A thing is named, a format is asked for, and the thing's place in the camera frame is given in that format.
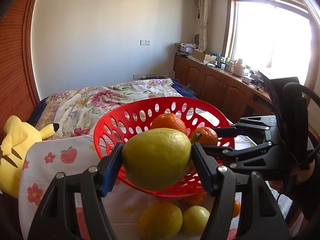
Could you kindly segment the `right hand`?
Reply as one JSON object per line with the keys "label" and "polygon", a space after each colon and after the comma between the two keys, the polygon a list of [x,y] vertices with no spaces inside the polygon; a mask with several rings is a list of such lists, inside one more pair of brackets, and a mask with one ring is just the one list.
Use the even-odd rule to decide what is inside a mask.
{"label": "right hand", "polygon": [[[293,176],[299,183],[305,182],[312,176],[314,167],[315,161],[309,165],[308,170],[301,170],[299,167],[295,167],[291,171],[291,176]],[[281,180],[269,181],[268,183],[270,187],[276,191],[280,191],[284,186],[284,182]]]}

